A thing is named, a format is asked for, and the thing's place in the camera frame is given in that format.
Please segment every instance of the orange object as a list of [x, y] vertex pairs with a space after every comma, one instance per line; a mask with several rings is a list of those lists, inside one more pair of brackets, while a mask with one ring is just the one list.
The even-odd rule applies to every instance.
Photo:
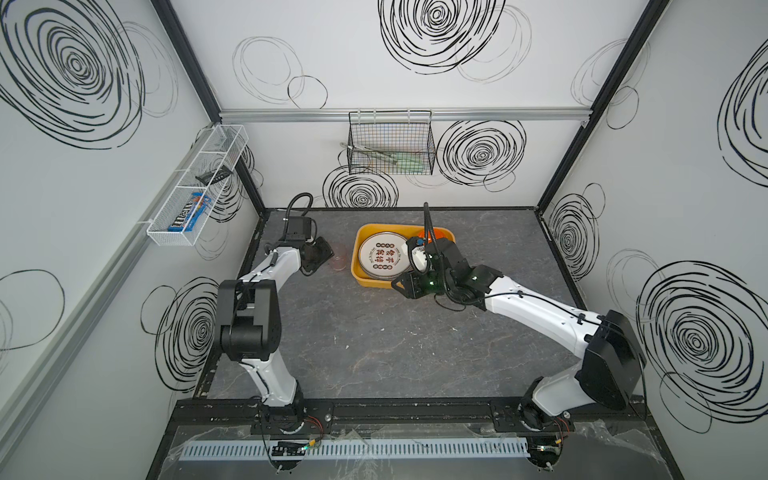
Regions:
[[[417, 236], [417, 237], [421, 237], [421, 238], [426, 238], [426, 236], [425, 236], [425, 234], [424, 234], [424, 229], [422, 228], [422, 229], [421, 229], [421, 230], [420, 230], [420, 231], [419, 231], [419, 232], [416, 234], [416, 236]], [[445, 238], [445, 234], [444, 234], [444, 233], [443, 233], [441, 230], [439, 230], [439, 229], [435, 228], [435, 238]], [[432, 241], [432, 239], [431, 239], [431, 238], [427, 239], [427, 243], [429, 243], [429, 242], [431, 242], [431, 241]]]
[[[381, 232], [394, 232], [403, 235], [405, 238], [416, 237], [417, 235], [424, 234], [424, 226], [419, 225], [388, 225], [385, 223], [368, 223], [363, 225], [357, 230], [357, 236], [355, 238], [355, 248], [352, 251], [352, 276], [355, 277], [357, 283], [362, 286], [373, 286], [375, 288], [392, 288], [392, 282], [390, 280], [374, 280], [369, 277], [366, 272], [360, 266], [358, 252], [362, 242], [368, 240], [368, 237]], [[435, 227], [435, 237], [447, 238], [452, 242], [456, 241], [456, 237], [453, 232], [447, 228]]]

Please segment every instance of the robotic arm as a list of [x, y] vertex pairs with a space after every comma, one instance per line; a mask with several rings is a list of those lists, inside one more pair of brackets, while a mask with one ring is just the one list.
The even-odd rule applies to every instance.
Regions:
[[[298, 418], [303, 396], [278, 350], [282, 333], [277, 291], [297, 270], [311, 275], [333, 256], [328, 243], [312, 235], [314, 220], [290, 211], [283, 236], [266, 246], [267, 258], [252, 272], [220, 286], [214, 341], [249, 373], [264, 405], [286, 417]], [[641, 377], [645, 357], [626, 317], [613, 310], [605, 316], [576, 309], [542, 296], [486, 265], [470, 266], [458, 247], [435, 238], [425, 204], [429, 242], [407, 242], [412, 269], [392, 281], [392, 288], [417, 299], [445, 295], [449, 300], [508, 316], [554, 339], [581, 359], [547, 378], [536, 379], [525, 393], [518, 413], [530, 429], [540, 430], [564, 410], [597, 402], [622, 410]], [[426, 243], [417, 248], [418, 243]]]

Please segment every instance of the white wire basket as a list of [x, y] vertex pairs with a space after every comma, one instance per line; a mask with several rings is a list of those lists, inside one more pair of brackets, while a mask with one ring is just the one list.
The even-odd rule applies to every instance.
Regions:
[[[237, 175], [235, 165], [247, 142], [243, 125], [213, 128], [147, 228], [147, 235], [157, 245], [191, 247], [197, 242], [221, 192], [233, 180], [232, 176]], [[219, 173], [226, 172], [224, 167], [231, 174], [214, 183]], [[205, 174], [213, 174], [206, 184], [198, 178]]]

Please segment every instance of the slotted plastic strip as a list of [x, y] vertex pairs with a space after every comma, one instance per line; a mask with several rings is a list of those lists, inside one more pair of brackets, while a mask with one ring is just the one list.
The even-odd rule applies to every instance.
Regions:
[[[270, 448], [277, 440], [268, 442]], [[529, 457], [524, 438], [505, 439], [366, 439], [325, 440], [304, 460], [354, 460], [358, 458], [524, 458]], [[198, 440], [184, 446], [180, 461], [266, 460], [259, 440]]]

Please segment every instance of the black metal frame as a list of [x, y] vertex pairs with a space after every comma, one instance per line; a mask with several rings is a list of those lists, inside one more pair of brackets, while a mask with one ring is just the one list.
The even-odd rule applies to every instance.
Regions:
[[[187, 71], [192, 85], [197, 92], [200, 101], [206, 109], [210, 119], [214, 122], [220, 121], [220, 108], [210, 88], [202, 67], [197, 61], [190, 42], [181, 26], [175, 10], [170, 4], [170, 0], [151, 0], [152, 5], [157, 11], [163, 26], [165, 27], [171, 42], [176, 49], [182, 65]], [[614, 65], [611, 73], [608, 75], [600, 93], [598, 94], [594, 105], [593, 114], [586, 126], [582, 127], [571, 142], [568, 151], [565, 153], [562, 162], [555, 171], [547, 189], [536, 207], [493, 207], [483, 208], [483, 210], [534, 210], [537, 213], [537, 219], [542, 232], [547, 238], [549, 247], [558, 262], [558, 266], [563, 277], [568, 284], [568, 289], [573, 296], [577, 307], [585, 309], [584, 301], [571, 278], [565, 262], [555, 244], [552, 242], [548, 228], [544, 224], [541, 213], [552, 202], [558, 188], [571, 169], [579, 153], [587, 142], [587, 139], [597, 126], [602, 114], [605, 112], [613, 95], [619, 88], [624, 76], [627, 74], [634, 59], [637, 57], [640, 49], [656, 25], [659, 17], [666, 8], [669, 0], [650, 0], [635, 26], [632, 35], [629, 37], [624, 50]], [[248, 196], [259, 214], [260, 220], [257, 224], [250, 244], [248, 246], [243, 263], [240, 267], [240, 276], [247, 273], [253, 263], [259, 242], [263, 232], [264, 225], [269, 217], [270, 210], [266, 209], [264, 202], [259, 195], [256, 185], [244, 165], [237, 164], [237, 174], [248, 193]], [[333, 210], [333, 211], [351, 211], [351, 210], [418, 210], [414, 208], [381, 208], [381, 209], [333, 209], [322, 208], [312, 210]], [[437, 208], [432, 210], [477, 210], [474, 207], [451, 207]], [[174, 436], [179, 427], [186, 425], [252, 425], [257, 418], [257, 402], [251, 399], [205, 399], [210, 384], [213, 381], [217, 364], [221, 356], [218, 346], [213, 346], [207, 361], [205, 363], [200, 380], [192, 399], [180, 400], [176, 403], [171, 418], [168, 421], [165, 433], [158, 446], [157, 453], [152, 462], [152, 466], [147, 475], [147, 479], [155, 479], [161, 472], [161, 466], [165, 460]], [[519, 404], [519, 397], [508, 398], [432, 398], [432, 399], [307, 399], [306, 407], [308, 412], [314, 413], [315, 417], [325, 422], [326, 431], [333, 434], [334, 429], [341, 425], [383, 425], [388, 423], [442, 423], [442, 422], [492, 422], [497, 432], [515, 432], [526, 437], [547, 436], [554, 434], [554, 427], [549, 431], [531, 432], [520, 424], [516, 415], [516, 405]], [[325, 421], [325, 415], [331, 415], [331, 421]], [[637, 421], [638, 418], [631, 411], [615, 412], [597, 405], [579, 407], [570, 411], [571, 422], [589, 422], [597, 419], [613, 419], [618, 421]], [[644, 420], [651, 438], [657, 446], [659, 452], [669, 466], [672, 477], [676, 480], [682, 479], [680, 469], [671, 455], [667, 443], [658, 430], [658, 427], [652, 416]], [[266, 433], [270, 432], [270, 427], [266, 427]]]
[[645, 45], [645, 41], [648, 39], [650, 33], [654, 30], [656, 23], [661, 18], [661, 14], [664, 13], [664, 9], [669, 5], [670, 0], [650, 0], [643, 10], [643, 14], [640, 16], [640, 20], [634, 27], [632, 35], [629, 36], [627, 43], [624, 44], [624, 49], [619, 54], [619, 58], [616, 60], [614, 67], [611, 69], [611, 73], [603, 83], [600, 93], [594, 99], [592, 104], [592, 114], [589, 117], [589, 122], [579, 128], [576, 136], [574, 137], [571, 145], [565, 151], [563, 160], [558, 165], [558, 169], [554, 172], [552, 179], [549, 181], [544, 194], [538, 201], [538, 210], [543, 212], [547, 210], [549, 204], [554, 199], [560, 186], [571, 171], [574, 162], [578, 158], [581, 150], [587, 144], [587, 140], [592, 135], [592, 132], [600, 122], [603, 113], [611, 103], [616, 91], [621, 86], [621, 82], [624, 81], [624, 77], [629, 72], [629, 69], [634, 63], [634, 59], [640, 54], [640, 50]]

